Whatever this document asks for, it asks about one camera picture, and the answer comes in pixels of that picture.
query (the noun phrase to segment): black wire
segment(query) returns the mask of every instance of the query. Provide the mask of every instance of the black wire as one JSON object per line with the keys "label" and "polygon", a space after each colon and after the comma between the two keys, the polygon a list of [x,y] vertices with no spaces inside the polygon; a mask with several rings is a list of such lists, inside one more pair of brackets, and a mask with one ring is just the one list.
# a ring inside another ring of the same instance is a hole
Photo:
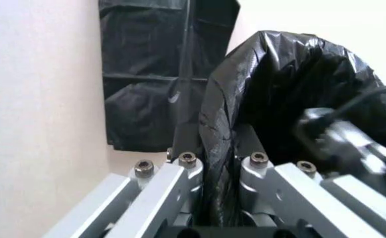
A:
{"label": "black wire", "polygon": [[365,92],[352,100],[350,100],[348,103],[341,106],[339,109],[335,110],[334,112],[322,117],[323,121],[326,124],[331,124],[335,119],[339,118],[340,116],[344,115],[346,112],[351,110],[353,107],[365,102],[369,98],[386,93],[386,86],[375,88],[373,90],[370,90],[368,92]]}

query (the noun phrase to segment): screw head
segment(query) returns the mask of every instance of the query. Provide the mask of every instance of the screw head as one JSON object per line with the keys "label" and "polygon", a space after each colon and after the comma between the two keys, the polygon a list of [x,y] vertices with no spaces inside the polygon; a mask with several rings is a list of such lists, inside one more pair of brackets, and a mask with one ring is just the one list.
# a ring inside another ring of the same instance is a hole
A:
{"label": "screw head", "polygon": [[196,155],[193,152],[184,152],[178,156],[179,165],[186,169],[194,168],[196,166]]}
{"label": "screw head", "polygon": [[172,159],[172,147],[166,149],[166,162],[171,162]]}
{"label": "screw head", "polygon": [[153,175],[154,165],[150,160],[140,160],[134,166],[135,175],[139,178],[149,178]]}
{"label": "screw head", "polygon": [[256,168],[264,168],[268,165],[269,158],[263,152],[253,152],[250,156],[250,164]]}
{"label": "screw head", "polygon": [[310,177],[314,177],[316,173],[316,166],[309,161],[301,160],[297,162],[297,167]]}

